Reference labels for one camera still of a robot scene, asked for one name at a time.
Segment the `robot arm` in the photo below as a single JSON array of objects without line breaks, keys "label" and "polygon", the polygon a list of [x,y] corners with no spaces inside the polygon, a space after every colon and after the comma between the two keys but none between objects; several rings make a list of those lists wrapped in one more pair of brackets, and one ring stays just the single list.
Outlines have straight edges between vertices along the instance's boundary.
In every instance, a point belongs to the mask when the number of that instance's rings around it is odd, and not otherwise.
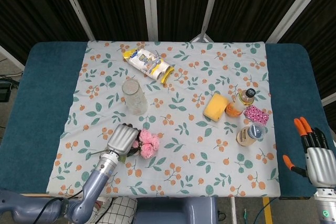
[{"label": "robot arm", "polygon": [[30,198],[8,190],[0,189],[0,215],[11,211],[17,223],[53,223],[59,217],[75,224],[89,220],[94,204],[106,182],[119,162],[119,155],[126,155],[139,131],[132,125],[118,125],[108,141],[107,149],[101,154],[98,164],[83,186],[83,199],[57,198],[50,202],[38,222],[34,222],[49,198]]},{"label": "robot arm", "polygon": [[306,156],[306,170],[295,166],[287,155],[283,156],[286,166],[293,172],[308,177],[317,188],[314,199],[317,203],[321,224],[336,223],[336,159],[329,150],[323,132],[313,131],[305,118],[295,119],[294,124],[301,136]]}]

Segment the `clear plastic cup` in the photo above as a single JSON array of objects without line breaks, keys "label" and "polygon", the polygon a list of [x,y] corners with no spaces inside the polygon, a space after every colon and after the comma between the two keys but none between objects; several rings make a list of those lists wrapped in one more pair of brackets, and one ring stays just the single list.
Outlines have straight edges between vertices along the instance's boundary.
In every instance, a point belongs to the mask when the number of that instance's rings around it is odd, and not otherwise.
[{"label": "clear plastic cup", "polygon": [[126,106],[133,115],[142,115],[147,111],[147,99],[137,80],[128,79],[122,84]]},{"label": "clear plastic cup", "polygon": [[253,139],[262,139],[266,134],[265,126],[255,122],[248,128],[247,134]]}]

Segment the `table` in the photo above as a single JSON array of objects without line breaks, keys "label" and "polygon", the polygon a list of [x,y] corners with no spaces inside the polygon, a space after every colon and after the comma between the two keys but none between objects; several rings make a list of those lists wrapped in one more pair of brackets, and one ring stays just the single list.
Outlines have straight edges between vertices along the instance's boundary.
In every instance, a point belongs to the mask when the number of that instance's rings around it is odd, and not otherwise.
[{"label": "table", "polygon": [[[123,51],[145,47],[175,67],[166,85],[123,61]],[[172,43],[91,41],[73,95],[47,190],[70,196],[80,190],[113,129],[132,123],[160,138],[151,159],[128,157],[113,172],[102,196],[279,196],[275,136],[263,42]],[[141,116],[129,113],[121,86],[140,82],[148,100]],[[236,142],[249,120],[224,114],[207,120],[203,110],[216,93],[236,97],[256,90],[254,104],[269,115],[265,137],[250,147]]]},{"label": "table", "polygon": [[[31,50],[0,147],[0,186],[19,193],[45,192],[85,49],[84,42],[47,42]],[[300,45],[292,44],[266,45],[266,52],[281,195],[311,196],[314,188],[307,180],[288,171],[280,161],[286,153],[298,165],[305,163],[304,156],[297,155],[302,147],[292,123],[294,117],[305,116],[331,140],[309,57]],[[293,80],[303,85],[298,87]],[[307,90],[309,95],[302,100]],[[39,95],[27,99],[33,94]],[[289,94],[292,99],[285,99]]]}]

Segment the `glass jar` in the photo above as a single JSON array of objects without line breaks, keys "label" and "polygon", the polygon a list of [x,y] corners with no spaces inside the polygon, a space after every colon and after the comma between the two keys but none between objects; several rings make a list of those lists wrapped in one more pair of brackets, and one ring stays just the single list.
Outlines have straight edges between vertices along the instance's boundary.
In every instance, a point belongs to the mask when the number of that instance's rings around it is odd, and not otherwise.
[{"label": "glass jar", "polygon": [[128,79],[122,84],[126,106],[133,115],[142,115],[147,111],[147,99],[137,80]]}]

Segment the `orange juice bottle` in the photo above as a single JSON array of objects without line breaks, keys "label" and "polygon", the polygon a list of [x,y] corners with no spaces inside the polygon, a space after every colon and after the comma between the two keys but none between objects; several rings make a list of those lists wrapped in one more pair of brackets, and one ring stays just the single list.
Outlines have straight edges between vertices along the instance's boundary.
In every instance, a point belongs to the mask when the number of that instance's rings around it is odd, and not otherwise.
[{"label": "orange juice bottle", "polygon": [[227,115],[236,118],[254,102],[256,91],[254,89],[241,90],[238,96],[229,103],[225,109]]}]

